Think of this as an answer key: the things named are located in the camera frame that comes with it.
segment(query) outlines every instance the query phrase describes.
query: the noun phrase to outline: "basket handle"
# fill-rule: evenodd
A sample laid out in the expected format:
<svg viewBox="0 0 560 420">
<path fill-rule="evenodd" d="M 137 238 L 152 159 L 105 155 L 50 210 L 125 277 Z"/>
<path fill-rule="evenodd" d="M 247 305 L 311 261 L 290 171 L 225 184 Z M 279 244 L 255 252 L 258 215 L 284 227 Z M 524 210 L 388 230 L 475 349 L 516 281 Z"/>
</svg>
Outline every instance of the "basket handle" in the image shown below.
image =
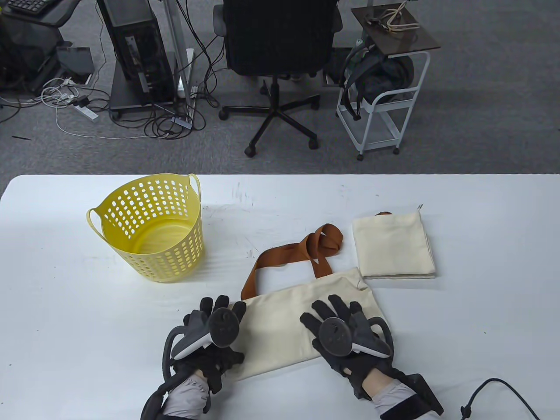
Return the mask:
<svg viewBox="0 0 560 420">
<path fill-rule="evenodd" d="M 189 174 L 188 175 L 189 178 L 192 176 L 194 178 L 194 180 L 197 182 L 197 187 L 198 187 L 198 200 L 200 201 L 200 181 L 198 180 L 198 177 L 195 174 Z"/>
<path fill-rule="evenodd" d="M 86 212 L 86 219 L 87 222 L 90 224 L 91 228 L 94 230 L 94 232 L 101 238 L 103 239 L 105 242 L 107 242 L 107 239 L 105 239 L 105 237 L 97 230 L 97 228 L 94 226 L 93 222 L 91 221 L 91 212 L 95 211 L 94 208 L 90 208 L 87 212 Z"/>
</svg>

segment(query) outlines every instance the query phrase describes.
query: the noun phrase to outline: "white table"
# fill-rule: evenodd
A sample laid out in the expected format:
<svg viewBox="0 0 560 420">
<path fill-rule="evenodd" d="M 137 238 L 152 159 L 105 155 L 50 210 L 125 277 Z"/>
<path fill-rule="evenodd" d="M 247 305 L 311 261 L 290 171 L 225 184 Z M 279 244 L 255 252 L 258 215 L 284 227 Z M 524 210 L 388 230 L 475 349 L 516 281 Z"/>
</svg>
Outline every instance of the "white table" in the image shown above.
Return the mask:
<svg viewBox="0 0 560 420">
<path fill-rule="evenodd" d="M 207 258 L 190 281 L 140 277 L 90 230 L 86 209 L 135 176 L 26 175 L 0 201 L 0 419 L 138 420 L 160 385 L 169 330 L 203 296 L 238 297 L 256 256 L 323 223 L 412 211 L 434 280 L 370 285 L 395 336 L 395 366 L 420 372 L 446 409 L 486 378 L 509 381 L 541 419 L 560 418 L 560 176 L 201 176 Z M 266 269 L 261 291 L 308 281 L 309 263 Z M 375 419 L 321 359 L 226 387 L 208 419 Z M 525 420 L 489 385 L 473 418 Z"/>
</svg>

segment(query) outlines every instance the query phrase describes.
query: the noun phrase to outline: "black backpack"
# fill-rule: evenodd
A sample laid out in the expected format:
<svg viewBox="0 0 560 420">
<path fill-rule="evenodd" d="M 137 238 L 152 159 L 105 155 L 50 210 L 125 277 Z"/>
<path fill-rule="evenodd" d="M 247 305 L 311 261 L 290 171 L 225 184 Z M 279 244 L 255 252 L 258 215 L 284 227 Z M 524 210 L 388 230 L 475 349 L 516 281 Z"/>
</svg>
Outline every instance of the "black backpack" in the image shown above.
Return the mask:
<svg viewBox="0 0 560 420">
<path fill-rule="evenodd" d="M 361 51 L 364 46 L 354 48 L 348 55 L 344 68 L 341 74 L 344 75 L 344 70 L 354 55 Z M 348 112 L 353 116 L 354 120 L 359 120 L 360 117 L 360 103 L 365 99 L 370 104 L 373 103 L 375 98 L 384 92 L 406 89 L 410 87 L 414 80 L 414 64 L 408 56 L 387 58 L 378 48 L 371 48 L 358 63 L 346 86 L 344 86 L 344 77 L 340 78 L 339 86 L 344 87 L 342 95 L 342 105 L 346 107 Z M 350 95 L 348 90 L 355 84 L 358 95 L 356 98 L 356 110 L 352 108 L 350 103 Z M 395 95 L 387 95 L 382 97 L 377 103 L 384 104 L 390 101 Z"/>
</svg>

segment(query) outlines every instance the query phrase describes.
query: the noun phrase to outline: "chair base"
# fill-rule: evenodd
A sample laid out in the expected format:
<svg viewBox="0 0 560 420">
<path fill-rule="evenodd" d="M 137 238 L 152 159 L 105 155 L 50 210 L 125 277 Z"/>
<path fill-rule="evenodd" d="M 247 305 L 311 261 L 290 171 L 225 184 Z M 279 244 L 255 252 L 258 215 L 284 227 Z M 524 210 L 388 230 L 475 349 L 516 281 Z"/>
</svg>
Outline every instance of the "chair base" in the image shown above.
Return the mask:
<svg viewBox="0 0 560 420">
<path fill-rule="evenodd" d="M 253 157 L 256 155 L 256 143 L 259 141 L 264 131 L 267 129 L 268 124 L 272 121 L 274 117 L 279 117 L 286 123 L 294 127 L 299 132 L 305 134 L 309 137 L 309 149 L 315 150 L 319 148 L 319 141 L 317 140 L 317 134 L 305 127 L 304 125 L 295 121 L 292 117 L 286 114 L 286 111 L 291 109 L 299 108 L 300 106 L 311 105 L 311 109 L 319 109 L 319 101 L 321 99 L 320 95 L 313 95 L 306 99 L 289 102 L 288 104 L 280 105 L 279 96 L 280 88 L 278 86 L 278 76 L 272 77 L 272 84 L 270 89 L 267 83 L 263 81 L 263 86 L 260 88 L 260 93 L 262 95 L 267 95 L 270 100 L 270 106 L 223 106 L 218 114 L 221 120 L 226 120 L 230 113 L 235 114 L 247 114 L 247 115 L 266 115 L 263 124 L 260 126 L 259 130 L 256 132 L 255 136 L 249 142 L 249 145 L 245 149 L 245 154 L 248 157 Z"/>
</svg>

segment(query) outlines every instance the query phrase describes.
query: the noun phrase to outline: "chair backrest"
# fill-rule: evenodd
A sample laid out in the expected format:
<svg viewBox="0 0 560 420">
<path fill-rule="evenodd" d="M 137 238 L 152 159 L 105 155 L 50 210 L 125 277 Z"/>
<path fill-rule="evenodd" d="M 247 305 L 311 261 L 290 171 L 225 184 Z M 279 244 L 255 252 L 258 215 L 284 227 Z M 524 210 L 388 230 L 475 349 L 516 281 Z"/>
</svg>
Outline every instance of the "chair backrest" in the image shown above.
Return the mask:
<svg viewBox="0 0 560 420">
<path fill-rule="evenodd" d="M 338 0 L 223 0 L 226 57 L 243 76 L 313 73 L 330 58 Z"/>
</svg>

